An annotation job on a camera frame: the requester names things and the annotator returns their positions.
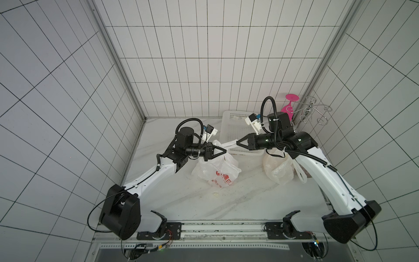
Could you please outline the white basket perforated plastic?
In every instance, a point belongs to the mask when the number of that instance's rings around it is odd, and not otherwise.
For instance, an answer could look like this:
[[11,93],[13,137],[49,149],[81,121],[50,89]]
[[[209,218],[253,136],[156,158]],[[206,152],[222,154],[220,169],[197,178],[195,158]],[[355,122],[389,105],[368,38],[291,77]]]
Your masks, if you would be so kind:
[[[227,143],[235,139],[239,140],[249,133],[254,133],[251,126],[246,124],[245,119],[252,112],[227,110],[223,112],[222,125],[220,130],[220,142]],[[249,151],[242,147],[231,148],[229,154],[235,156],[261,156],[263,150]]]

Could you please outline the white printed plastic bag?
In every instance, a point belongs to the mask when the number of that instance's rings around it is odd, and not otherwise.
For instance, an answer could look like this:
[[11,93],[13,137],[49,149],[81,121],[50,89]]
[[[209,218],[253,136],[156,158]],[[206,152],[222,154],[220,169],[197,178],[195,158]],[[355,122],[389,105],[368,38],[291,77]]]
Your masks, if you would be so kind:
[[265,155],[263,158],[263,170],[266,176],[281,186],[298,178],[301,183],[307,183],[308,177],[303,168],[287,153],[284,158]]

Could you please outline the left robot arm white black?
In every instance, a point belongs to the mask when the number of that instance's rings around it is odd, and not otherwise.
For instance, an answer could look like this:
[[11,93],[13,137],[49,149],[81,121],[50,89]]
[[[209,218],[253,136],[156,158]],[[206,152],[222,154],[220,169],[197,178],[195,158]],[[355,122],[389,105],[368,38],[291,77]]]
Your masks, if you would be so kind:
[[108,190],[99,216],[100,224],[121,240],[139,233],[163,238],[167,232],[167,218],[157,211],[143,211],[141,197],[159,182],[176,174],[190,159],[201,157],[207,162],[226,154],[226,149],[209,141],[216,134],[214,126],[204,126],[200,119],[182,121],[165,152],[157,155],[156,166],[134,181],[124,186],[116,184]]

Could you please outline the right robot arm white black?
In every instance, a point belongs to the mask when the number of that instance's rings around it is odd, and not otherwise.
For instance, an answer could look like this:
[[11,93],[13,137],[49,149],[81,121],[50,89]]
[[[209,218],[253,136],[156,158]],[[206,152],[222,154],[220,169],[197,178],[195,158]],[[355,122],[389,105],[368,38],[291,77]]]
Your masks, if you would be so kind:
[[264,127],[263,115],[251,115],[248,124],[256,122],[258,127],[254,133],[238,140],[237,146],[249,151],[277,149],[278,157],[289,156],[303,174],[314,179],[332,206],[328,214],[305,214],[300,210],[287,214],[281,227],[283,235],[292,239],[297,232],[318,232],[328,234],[337,242],[348,243],[374,224],[374,218],[381,212],[380,205],[375,200],[367,201],[353,189],[308,133],[294,131],[288,115],[277,110],[274,98],[266,97],[261,111],[267,102],[273,107],[273,112],[267,115],[269,127]]

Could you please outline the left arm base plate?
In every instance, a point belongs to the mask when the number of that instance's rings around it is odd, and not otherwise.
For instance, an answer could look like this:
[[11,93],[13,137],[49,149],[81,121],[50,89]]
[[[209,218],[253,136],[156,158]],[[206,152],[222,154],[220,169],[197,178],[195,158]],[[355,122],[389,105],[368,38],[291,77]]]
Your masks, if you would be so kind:
[[140,232],[137,233],[137,240],[179,240],[181,238],[182,223],[166,222],[156,232]]

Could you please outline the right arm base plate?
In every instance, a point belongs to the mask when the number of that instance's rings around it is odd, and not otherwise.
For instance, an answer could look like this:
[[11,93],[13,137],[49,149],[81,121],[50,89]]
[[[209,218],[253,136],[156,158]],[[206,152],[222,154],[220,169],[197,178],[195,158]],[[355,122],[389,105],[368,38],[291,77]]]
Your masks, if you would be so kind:
[[310,240],[312,236],[307,232],[293,231],[286,233],[283,229],[282,222],[266,222],[264,231],[269,240]]

